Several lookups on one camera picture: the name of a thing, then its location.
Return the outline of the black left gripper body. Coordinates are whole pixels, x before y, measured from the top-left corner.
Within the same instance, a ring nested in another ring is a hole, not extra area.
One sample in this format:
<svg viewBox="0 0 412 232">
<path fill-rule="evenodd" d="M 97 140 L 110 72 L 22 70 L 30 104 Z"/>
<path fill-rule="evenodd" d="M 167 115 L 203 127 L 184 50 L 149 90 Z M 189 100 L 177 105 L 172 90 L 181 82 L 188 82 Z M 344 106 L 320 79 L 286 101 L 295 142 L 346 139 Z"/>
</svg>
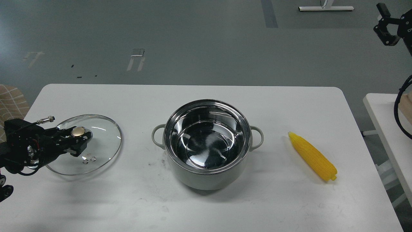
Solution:
<svg viewBox="0 0 412 232">
<path fill-rule="evenodd" d="M 1 143 L 1 168 L 9 173 L 33 175 L 55 161 L 55 128 L 44 129 L 22 119 L 4 122 L 6 141 Z"/>
</svg>

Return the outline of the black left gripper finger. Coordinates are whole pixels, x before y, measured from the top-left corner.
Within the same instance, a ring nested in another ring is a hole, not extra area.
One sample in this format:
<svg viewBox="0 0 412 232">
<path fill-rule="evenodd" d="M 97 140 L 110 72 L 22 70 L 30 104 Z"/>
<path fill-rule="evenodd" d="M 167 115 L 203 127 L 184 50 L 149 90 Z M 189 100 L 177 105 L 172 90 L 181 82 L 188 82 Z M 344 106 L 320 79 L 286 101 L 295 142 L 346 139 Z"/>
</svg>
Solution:
<svg viewBox="0 0 412 232">
<path fill-rule="evenodd" d="M 73 126 L 70 128 L 55 127 L 56 132 L 53 134 L 53 140 L 62 140 L 66 138 L 77 138 L 91 140 L 93 133 L 83 126 Z"/>
<path fill-rule="evenodd" d="M 69 153 L 78 157 L 86 148 L 91 138 L 89 137 L 66 137 L 55 139 L 55 156 Z"/>
</svg>

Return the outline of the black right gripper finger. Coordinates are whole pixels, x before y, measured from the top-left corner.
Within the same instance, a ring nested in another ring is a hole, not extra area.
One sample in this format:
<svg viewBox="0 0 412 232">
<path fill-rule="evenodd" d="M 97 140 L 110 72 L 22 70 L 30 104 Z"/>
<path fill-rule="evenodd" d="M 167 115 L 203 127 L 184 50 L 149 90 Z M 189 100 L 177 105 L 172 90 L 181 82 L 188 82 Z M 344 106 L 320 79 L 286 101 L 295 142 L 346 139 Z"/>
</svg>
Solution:
<svg viewBox="0 0 412 232">
<path fill-rule="evenodd" d="M 391 14 L 385 3 L 377 3 L 377 9 L 380 14 L 380 19 L 390 18 Z"/>
<path fill-rule="evenodd" d="M 400 37 L 398 35 L 392 35 L 389 32 L 387 28 L 389 24 L 400 25 L 401 19 L 382 17 L 378 21 L 378 24 L 374 26 L 373 30 L 385 46 L 395 46 L 400 40 Z"/>
</svg>

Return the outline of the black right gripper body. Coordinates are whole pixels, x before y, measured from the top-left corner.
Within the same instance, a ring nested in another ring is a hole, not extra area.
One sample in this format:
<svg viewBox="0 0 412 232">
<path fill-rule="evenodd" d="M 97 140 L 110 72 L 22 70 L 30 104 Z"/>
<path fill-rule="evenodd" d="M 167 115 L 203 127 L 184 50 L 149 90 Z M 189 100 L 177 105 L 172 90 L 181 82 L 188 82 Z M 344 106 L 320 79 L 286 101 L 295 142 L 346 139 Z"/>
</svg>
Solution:
<svg viewBox="0 0 412 232">
<path fill-rule="evenodd" d="M 412 56 L 412 9 L 404 13 L 400 20 L 397 35 L 403 39 L 409 54 Z"/>
</svg>

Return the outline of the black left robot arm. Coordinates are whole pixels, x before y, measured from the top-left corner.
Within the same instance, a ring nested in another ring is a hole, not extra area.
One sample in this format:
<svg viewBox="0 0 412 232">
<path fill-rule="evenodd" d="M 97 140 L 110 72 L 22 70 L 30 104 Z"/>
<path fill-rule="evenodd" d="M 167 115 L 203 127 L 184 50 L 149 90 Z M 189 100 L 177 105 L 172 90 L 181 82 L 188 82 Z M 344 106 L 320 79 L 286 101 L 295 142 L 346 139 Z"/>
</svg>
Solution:
<svg viewBox="0 0 412 232">
<path fill-rule="evenodd" d="M 54 121 L 53 116 L 34 123 L 15 118 L 4 122 L 5 141 L 1 142 L 0 166 L 9 173 L 31 176 L 62 154 L 78 157 L 93 138 L 80 127 L 44 129 L 40 125 Z"/>
</svg>

